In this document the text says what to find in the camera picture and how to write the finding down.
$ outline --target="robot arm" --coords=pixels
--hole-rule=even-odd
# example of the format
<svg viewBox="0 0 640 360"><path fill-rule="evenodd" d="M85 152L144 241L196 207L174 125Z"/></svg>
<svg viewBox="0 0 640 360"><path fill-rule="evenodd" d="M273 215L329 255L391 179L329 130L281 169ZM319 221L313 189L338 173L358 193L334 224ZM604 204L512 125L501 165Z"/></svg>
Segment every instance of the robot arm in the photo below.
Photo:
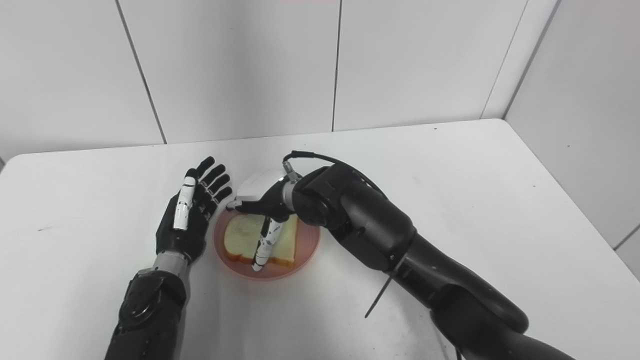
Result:
<svg viewBox="0 0 640 360"><path fill-rule="evenodd" d="M333 165L300 178L291 158ZM300 151L287 155L283 165L287 176L263 198L228 208L267 217L295 213L307 224L327 228L364 265L389 274L429 308L435 325L467 360L572 360L524 335L529 321L521 309L420 236L411 219L358 170Z"/></svg>
<svg viewBox="0 0 640 360"><path fill-rule="evenodd" d="M209 218L231 195L231 188L223 188L229 182L224 165L206 173L214 162L209 157L189 169L169 200L156 232L156 261L129 282L106 360L173 359L187 301L187 267L204 250Z"/></svg>

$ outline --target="white tabletop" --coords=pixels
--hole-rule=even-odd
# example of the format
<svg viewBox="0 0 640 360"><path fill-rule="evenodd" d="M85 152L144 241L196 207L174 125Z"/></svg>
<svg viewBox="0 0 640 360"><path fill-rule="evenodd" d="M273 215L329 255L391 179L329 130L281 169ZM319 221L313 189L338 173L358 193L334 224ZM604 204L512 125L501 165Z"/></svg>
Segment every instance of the white tabletop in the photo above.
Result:
<svg viewBox="0 0 640 360"><path fill-rule="evenodd" d="M17 156L0 175L0 358L101 359L185 170L211 154L237 185L292 149L367 174L518 304L529 335L578 360L640 358L640 282L501 120ZM273 282L231 274L208 246L180 358L442 359L427 311L399 286L364 319L384 280L324 231L310 263Z"/></svg>

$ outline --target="white bread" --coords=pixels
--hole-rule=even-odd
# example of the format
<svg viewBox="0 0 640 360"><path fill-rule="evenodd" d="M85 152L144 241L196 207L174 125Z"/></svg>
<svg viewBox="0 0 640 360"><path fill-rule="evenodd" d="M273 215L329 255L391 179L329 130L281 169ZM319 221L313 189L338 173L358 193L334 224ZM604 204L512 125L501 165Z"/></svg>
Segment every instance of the white bread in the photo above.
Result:
<svg viewBox="0 0 640 360"><path fill-rule="evenodd" d="M250 264L255 254L255 249L260 240L260 230L264 216L240 214L227 224L225 230L225 254L233 261ZM273 248L270 263L293 267L296 254L296 233L298 230L298 217L291 215L283 225L280 239Z"/></svg>

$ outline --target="robot forearm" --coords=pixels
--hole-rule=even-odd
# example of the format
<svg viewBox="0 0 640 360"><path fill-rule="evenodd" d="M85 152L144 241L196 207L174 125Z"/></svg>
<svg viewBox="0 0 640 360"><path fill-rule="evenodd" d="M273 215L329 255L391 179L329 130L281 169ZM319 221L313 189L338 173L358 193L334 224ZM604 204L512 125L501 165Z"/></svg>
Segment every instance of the robot forearm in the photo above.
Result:
<svg viewBox="0 0 640 360"><path fill-rule="evenodd" d="M120 306L106 360L173 358L186 302L180 278L186 268L184 255L161 252L152 268L134 276Z"/></svg>

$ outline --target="tile grout line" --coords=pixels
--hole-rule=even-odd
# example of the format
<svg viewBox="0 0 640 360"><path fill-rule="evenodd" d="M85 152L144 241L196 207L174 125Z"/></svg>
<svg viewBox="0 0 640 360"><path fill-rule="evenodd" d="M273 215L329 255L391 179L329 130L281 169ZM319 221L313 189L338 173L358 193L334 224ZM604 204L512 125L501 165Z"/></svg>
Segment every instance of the tile grout line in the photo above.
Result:
<svg viewBox="0 0 640 360"><path fill-rule="evenodd" d="M342 0L338 10L338 41L335 47L335 78L333 79L333 113L331 116L331 132L335 127L335 98L338 92L338 59L340 58L340 27L342 26Z"/></svg>
<svg viewBox="0 0 640 360"><path fill-rule="evenodd" d="M613 251L617 251L618 249L620 249L620 247L627 242L627 240L631 239L631 236L633 236L638 230L640 230L640 224L637 224L636 227L634 227L633 230L631 230L630 233L628 233L616 246L613 247Z"/></svg>
<svg viewBox="0 0 640 360"><path fill-rule="evenodd" d="M120 6L120 0L115 0L115 2L116 2L116 7L118 8L118 14L120 14L120 20L122 21L122 26L124 27L124 32L127 34L129 46L131 46L131 52L133 53L133 58L134 60L136 60L136 65L138 66L138 72L140 73L140 78L142 79L142 83L145 85L147 98L149 99L151 110L153 111L154 117L156 118L156 124L158 125L158 130L160 130L160 136L162 136L163 143L166 144L166 137L164 136L164 130L162 129L162 124L160 123L160 118L158 117L154 100L153 98L151 98L151 91L149 90L149 85L147 84L145 73L142 71L142 65L140 65L140 59L138 58L136 47L133 45L133 39L131 38L131 33L129 32L129 27L127 26L127 21L124 19L124 13L122 12L122 7Z"/></svg>
<svg viewBox="0 0 640 360"><path fill-rule="evenodd" d="M486 97L486 102L484 103L484 107L482 108L482 112L480 113L479 119L484 116L484 111L486 110L487 104L489 104L489 100L491 99L491 95L493 94L493 89L495 88L495 84L498 82L498 78L500 77L500 72L502 72L502 67L504 66L504 61L507 60L507 56L509 56L509 50L511 49L511 44L513 44L513 39L516 37L516 33L518 33L518 28L520 27L520 22L522 21L522 17L524 16L524 12L527 10L527 5L529 5L529 0L524 3L524 7L522 8L522 12L520 13L520 18L518 19L518 24L516 24L516 28L513 31L513 35L511 36L511 40L509 41L509 45L507 46L507 51L504 53L504 57L502 58L502 63L500 63L500 68L498 69L498 74L495 76L495 80L493 81L493 85L491 86L491 90L489 91L489 96Z"/></svg>
<svg viewBox="0 0 640 360"><path fill-rule="evenodd" d="M547 35L547 31L549 30L549 26L551 25L551 22L553 21L554 17L556 16L556 12L557 12L558 8L560 7L560 3L562 3L562 0L556 0L556 4L554 5L554 9L551 10L551 15L549 15L549 18L547 19L547 23L545 24L545 27L542 29L542 32L540 33L540 37L538 38L538 41L536 42L536 46L533 48L533 51L531 52L531 56L529 57L529 61L527 61L527 65L524 67L524 71L522 71L522 75L520 75L520 79L518 80L518 84L516 85L516 88L513 91L513 95L511 96L511 100L509 100L509 104L507 105L507 108L504 110L504 114L502 114L502 119L504 119L504 120L507 119L507 114L509 113L509 109L511 109L511 105L513 104L513 101L515 100L516 95L518 94L518 91L520 91L520 87L522 86L522 83L524 82L524 78L527 76L527 73L529 72L529 68L531 68L531 63L533 62L533 59L536 57L536 55L538 53L538 49L540 49L540 44L542 44L542 40L544 40L545 36Z"/></svg>

